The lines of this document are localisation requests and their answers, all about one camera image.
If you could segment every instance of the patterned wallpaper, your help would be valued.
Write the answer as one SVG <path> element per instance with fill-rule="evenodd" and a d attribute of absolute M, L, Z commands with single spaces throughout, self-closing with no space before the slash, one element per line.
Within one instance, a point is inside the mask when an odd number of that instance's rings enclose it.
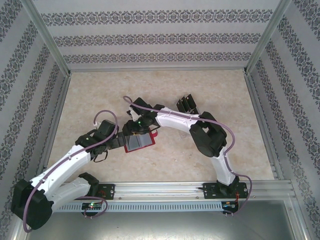
<path fill-rule="evenodd" d="M 320 6 L 293 0 L 251 76 L 311 239 L 320 239 Z"/>
<path fill-rule="evenodd" d="M 65 76 L 18 0 L 0 3 L 0 240 L 14 185 L 36 175 Z"/>
<path fill-rule="evenodd" d="M 71 70 L 244 67 L 279 0 L 36 0 Z"/>

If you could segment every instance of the beige floor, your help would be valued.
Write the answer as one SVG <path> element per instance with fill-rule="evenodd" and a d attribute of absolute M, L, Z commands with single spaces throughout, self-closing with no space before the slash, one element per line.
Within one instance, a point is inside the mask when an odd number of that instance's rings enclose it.
<path fill-rule="evenodd" d="M 234 131 L 236 144 L 229 158 L 235 172 L 253 180 L 274 179 L 241 70 L 74 73 L 48 165 L 59 160 L 80 135 L 93 129 L 93 117 L 102 109 L 113 111 L 122 129 L 130 119 L 123 95 L 175 110 L 178 98 L 187 93 L 192 94 L 200 111 L 210 112 Z M 98 120 L 103 119 L 113 120 L 107 113 Z M 163 127 L 155 142 L 130 153 L 123 148 L 111 150 L 104 162 L 90 162 L 70 180 L 83 172 L 101 182 L 217 179 L 210 160 L 197 151 L 190 136 Z"/>

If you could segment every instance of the enclosure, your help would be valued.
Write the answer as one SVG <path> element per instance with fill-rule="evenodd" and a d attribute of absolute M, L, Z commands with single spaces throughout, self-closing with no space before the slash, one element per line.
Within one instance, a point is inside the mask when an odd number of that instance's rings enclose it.
<path fill-rule="evenodd" d="M 0 239 L 320 239 L 319 4 L 2 0 Z M 240 178 L 252 193 L 239 215 L 208 208 L 199 187 L 217 180 L 214 166 L 162 127 L 155 145 L 114 149 L 68 179 L 115 184 L 107 213 L 84 219 L 72 201 L 24 232 L 16 183 L 60 160 L 98 111 L 122 128 L 123 96 L 177 110 L 186 94 L 235 133 L 232 169 L 252 178 Z"/>

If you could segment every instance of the mounting plate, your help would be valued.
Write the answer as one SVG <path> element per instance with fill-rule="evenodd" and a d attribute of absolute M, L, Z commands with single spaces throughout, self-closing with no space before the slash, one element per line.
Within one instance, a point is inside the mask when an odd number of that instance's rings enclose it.
<path fill-rule="evenodd" d="M 202 187 L 205 199 L 235 199 L 236 192 L 239 193 L 239 199 L 246 199 L 248 196 L 247 184 L 245 182 L 239 182 L 234 192 L 228 197 L 220 193 L 219 185 L 216 182 L 205 182 L 202 184 Z"/>
<path fill-rule="evenodd" d="M 114 195 L 115 195 L 114 184 L 99 184 L 96 197 L 100 197 L 105 200 L 113 200 Z"/>

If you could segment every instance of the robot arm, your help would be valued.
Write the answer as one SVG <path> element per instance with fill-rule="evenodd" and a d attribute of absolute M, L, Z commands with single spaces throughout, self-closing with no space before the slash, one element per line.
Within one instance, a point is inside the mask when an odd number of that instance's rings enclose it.
<path fill-rule="evenodd" d="M 133 103 L 142 107 L 152 108 L 140 97 Z M 221 126 L 216 124 L 191 119 L 192 117 L 196 117 L 215 121 L 215 118 L 209 112 L 204 112 L 203 114 L 187 114 L 171 110 L 159 104 L 154 106 L 153 109 L 163 110 L 169 113 L 150 112 L 131 105 L 128 114 L 132 116 L 133 121 L 129 121 L 123 127 L 122 130 L 124 134 L 145 133 L 148 131 L 150 125 L 174 128 L 191 134 L 197 149 L 203 155 L 210 158 L 216 171 L 217 181 L 221 183 L 222 191 L 226 192 L 226 194 L 231 192 L 233 190 L 232 186 L 234 186 L 236 182 L 239 182 L 239 179 L 228 170 L 226 165 L 224 157 L 227 144 L 226 132 Z"/>
<path fill-rule="evenodd" d="M 132 116 L 122 129 L 103 144 L 97 145 L 86 151 L 82 151 L 72 157 L 73 153 L 78 152 L 88 146 L 101 142 L 115 131 L 115 124 L 104 120 L 98 129 L 94 129 L 78 138 L 70 151 L 51 168 L 34 177 L 29 182 L 20 180 L 14 188 L 11 211 L 19 218 L 23 219 L 26 201 L 31 192 L 55 166 L 67 157 L 69 160 L 59 165 L 48 178 L 42 183 L 31 198 L 28 208 L 26 223 L 34 230 L 43 226 L 51 214 L 60 206 L 82 196 L 95 196 L 98 191 L 99 181 L 88 173 L 79 175 L 73 182 L 61 186 L 76 170 L 95 160 L 98 155 L 106 153 L 108 150 L 123 147 L 126 144 L 127 137 L 132 135 L 143 135 L 148 133 L 149 126 L 170 127 L 191 134 L 197 149 L 209 157 L 217 174 L 217 183 L 219 191 L 225 197 L 230 196 L 239 178 L 235 177 L 227 168 L 225 162 L 226 132 L 221 126 L 216 124 L 194 120 L 192 117 L 214 120 L 214 117 L 204 112 L 202 114 L 187 114 L 170 110 L 169 108 L 157 104 L 153 108 L 145 103 L 141 98 L 133 102 L 136 105 L 154 110 L 163 110 L 169 113 L 161 113 L 149 110 L 143 110 L 133 105 L 127 112 Z"/>

